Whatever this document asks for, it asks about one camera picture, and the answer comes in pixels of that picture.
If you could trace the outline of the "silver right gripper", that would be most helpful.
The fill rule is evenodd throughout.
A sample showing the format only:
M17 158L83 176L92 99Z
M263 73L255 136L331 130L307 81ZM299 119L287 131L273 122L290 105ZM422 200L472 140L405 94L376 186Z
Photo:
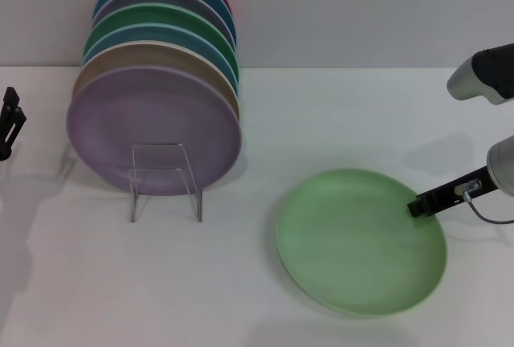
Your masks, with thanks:
M407 204L413 218L428 217L470 199L501 190L514 196L514 136L494 144L487 152L487 167L474 170L416 196Z

